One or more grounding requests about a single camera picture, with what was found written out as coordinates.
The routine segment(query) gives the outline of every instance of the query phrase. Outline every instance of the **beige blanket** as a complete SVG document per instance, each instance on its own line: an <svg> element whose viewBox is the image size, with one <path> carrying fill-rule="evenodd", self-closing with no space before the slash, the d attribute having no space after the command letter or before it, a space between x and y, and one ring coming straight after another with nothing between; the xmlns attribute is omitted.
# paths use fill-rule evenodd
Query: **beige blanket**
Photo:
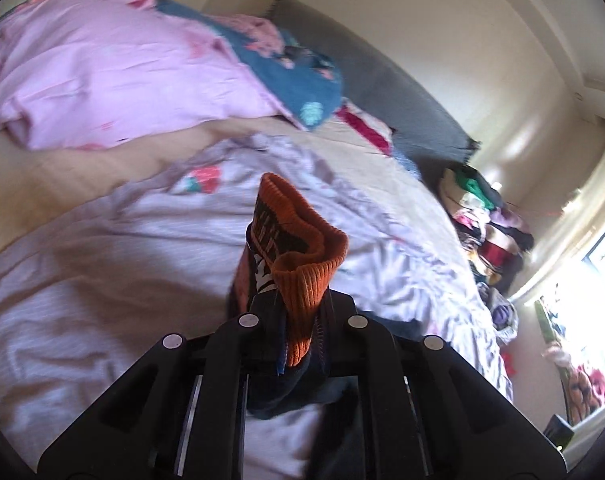
<svg viewBox="0 0 605 480"><path fill-rule="evenodd" d="M344 124L329 121L301 132L276 118L210 121L188 130L142 137L102 152L28 152L0 132L0 251L75 206L132 180L159 173L228 137L283 134L323 157L399 222L423 232L425 242L455 267L466 266L444 210L395 160Z"/></svg>

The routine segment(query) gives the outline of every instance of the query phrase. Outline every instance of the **screw head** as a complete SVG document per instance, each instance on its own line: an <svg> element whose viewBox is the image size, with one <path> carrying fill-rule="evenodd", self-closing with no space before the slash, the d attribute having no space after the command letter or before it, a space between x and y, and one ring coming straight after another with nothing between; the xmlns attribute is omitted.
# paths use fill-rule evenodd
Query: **screw head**
<svg viewBox="0 0 605 480"><path fill-rule="evenodd" d="M353 328L364 328L369 323L364 316L351 316L347 322Z"/></svg>
<svg viewBox="0 0 605 480"><path fill-rule="evenodd" d="M240 326L243 326L245 328L251 328L253 326L256 326L258 324L258 321L260 321L258 319L258 316L256 316L256 314L245 314L244 316L240 316L240 318L238 319L238 323L240 324Z"/></svg>
<svg viewBox="0 0 605 480"><path fill-rule="evenodd" d="M178 348L182 345L182 336L179 336L178 334L169 334L162 340L162 345L170 350Z"/></svg>
<svg viewBox="0 0 605 480"><path fill-rule="evenodd" d="M444 348L444 340L437 335L428 335L425 337L425 346L429 350L442 350Z"/></svg>

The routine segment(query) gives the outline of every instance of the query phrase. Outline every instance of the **pile of clothes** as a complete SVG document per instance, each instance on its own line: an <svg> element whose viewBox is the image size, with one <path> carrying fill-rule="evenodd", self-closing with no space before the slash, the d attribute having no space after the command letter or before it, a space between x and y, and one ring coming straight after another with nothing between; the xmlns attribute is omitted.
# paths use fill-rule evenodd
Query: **pile of clothes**
<svg viewBox="0 0 605 480"><path fill-rule="evenodd" d="M560 339L549 343L542 355L563 371L561 376L567 400L567 414L569 423L575 426L604 406L605 375L589 364L576 366L575 361L582 360L579 352L574 351L572 354L567 347L567 343Z"/></svg>
<svg viewBox="0 0 605 480"><path fill-rule="evenodd" d="M476 283L506 294L534 240L526 222L470 166L445 170L439 194L458 232Z"/></svg>

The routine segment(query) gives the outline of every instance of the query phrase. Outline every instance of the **pink bedding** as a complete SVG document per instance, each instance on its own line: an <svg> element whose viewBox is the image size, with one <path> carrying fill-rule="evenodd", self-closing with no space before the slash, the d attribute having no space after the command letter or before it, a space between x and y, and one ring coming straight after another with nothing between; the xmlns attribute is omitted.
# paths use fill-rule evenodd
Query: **pink bedding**
<svg viewBox="0 0 605 480"><path fill-rule="evenodd" d="M36 0L0 21L0 129L32 150L99 149L284 110L205 25L154 0Z"/></svg>

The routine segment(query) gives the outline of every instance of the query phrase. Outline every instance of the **sock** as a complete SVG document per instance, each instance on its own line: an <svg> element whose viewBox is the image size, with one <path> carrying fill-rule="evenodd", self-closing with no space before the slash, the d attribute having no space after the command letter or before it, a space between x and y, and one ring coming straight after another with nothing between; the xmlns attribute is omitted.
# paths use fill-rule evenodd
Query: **sock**
<svg viewBox="0 0 605 480"><path fill-rule="evenodd" d="M256 294L277 289L287 310L287 366L309 350L314 317L348 238L318 215L284 178L265 173L247 245L231 288L230 314L247 312Z"/></svg>

